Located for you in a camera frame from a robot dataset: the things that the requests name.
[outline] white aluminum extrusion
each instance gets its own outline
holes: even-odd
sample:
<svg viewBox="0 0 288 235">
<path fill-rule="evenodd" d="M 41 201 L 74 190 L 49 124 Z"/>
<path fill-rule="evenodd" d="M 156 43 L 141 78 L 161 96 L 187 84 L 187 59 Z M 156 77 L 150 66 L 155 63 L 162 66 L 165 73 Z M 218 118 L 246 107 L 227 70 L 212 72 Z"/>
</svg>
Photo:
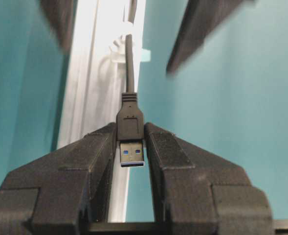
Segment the white aluminum extrusion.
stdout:
<svg viewBox="0 0 288 235">
<path fill-rule="evenodd" d="M 124 8 L 129 4 L 129 0 L 77 2 L 58 148 L 115 121 L 121 107 L 121 93 L 125 90 L 125 64 L 115 63 L 110 59 L 109 45 L 122 32 Z M 145 4 L 145 0 L 138 1 L 133 25 L 136 91 Z M 129 174 L 129 168 L 122 168 L 119 155 L 116 155 L 108 222 L 125 222 Z"/>
</svg>

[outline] usb cable strain relief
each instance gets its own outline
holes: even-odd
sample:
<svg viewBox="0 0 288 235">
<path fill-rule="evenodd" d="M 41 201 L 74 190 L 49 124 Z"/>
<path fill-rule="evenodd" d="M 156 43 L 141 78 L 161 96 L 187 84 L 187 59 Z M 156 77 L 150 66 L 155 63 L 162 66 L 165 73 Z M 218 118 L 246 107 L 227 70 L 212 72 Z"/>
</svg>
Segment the usb cable strain relief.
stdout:
<svg viewBox="0 0 288 235">
<path fill-rule="evenodd" d="M 118 141 L 144 139 L 144 117 L 137 105 L 137 93 L 122 94 L 122 108 L 116 116 Z"/>
</svg>

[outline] usb cable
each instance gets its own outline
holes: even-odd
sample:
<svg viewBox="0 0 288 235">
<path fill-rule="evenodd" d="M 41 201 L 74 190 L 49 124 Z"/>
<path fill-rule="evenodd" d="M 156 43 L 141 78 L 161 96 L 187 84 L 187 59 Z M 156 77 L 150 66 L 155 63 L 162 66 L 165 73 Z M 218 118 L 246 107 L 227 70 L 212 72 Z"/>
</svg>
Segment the usb cable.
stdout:
<svg viewBox="0 0 288 235">
<path fill-rule="evenodd" d="M 137 1 L 133 0 L 129 21 L 134 22 Z M 129 34 L 125 39 L 126 92 L 122 93 L 122 108 L 116 116 L 117 140 L 120 141 L 121 166 L 144 165 L 143 139 L 144 116 L 137 105 L 134 92 L 133 41 Z"/>
</svg>

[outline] usb plug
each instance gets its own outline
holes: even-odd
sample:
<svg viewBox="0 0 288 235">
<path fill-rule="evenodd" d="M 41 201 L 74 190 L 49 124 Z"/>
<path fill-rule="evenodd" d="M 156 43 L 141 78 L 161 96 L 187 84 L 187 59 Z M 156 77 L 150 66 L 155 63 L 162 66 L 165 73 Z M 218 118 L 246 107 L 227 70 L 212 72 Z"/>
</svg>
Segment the usb plug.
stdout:
<svg viewBox="0 0 288 235">
<path fill-rule="evenodd" d="M 121 166 L 144 165 L 144 117 L 136 93 L 122 94 L 122 108 L 116 116 Z"/>
<path fill-rule="evenodd" d="M 121 166 L 143 166 L 143 143 L 139 142 L 121 142 L 120 143 Z"/>
</svg>

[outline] teal wall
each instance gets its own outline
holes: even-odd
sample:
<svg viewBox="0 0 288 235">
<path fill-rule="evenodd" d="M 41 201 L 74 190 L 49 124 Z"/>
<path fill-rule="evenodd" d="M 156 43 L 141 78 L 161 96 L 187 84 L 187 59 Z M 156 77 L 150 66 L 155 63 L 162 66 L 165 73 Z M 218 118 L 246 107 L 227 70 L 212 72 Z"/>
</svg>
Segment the teal wall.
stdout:
<svg viewBox="0 0 288 235">
<path fill-rule="evenodd" d="M 187 0 L 147 0 L 140 108 L 146 121 L 243 166 L 288 218 L 288 0 L 245 4 L 173 76 L 165 73 Z M 152 220 L 131 171 L 127 219 Z"/>
<path fill-rule="evenodd" d="M 37 0 L 0 0 L 0 184 L 55 148 L 65 58 Z"/>
</svg>

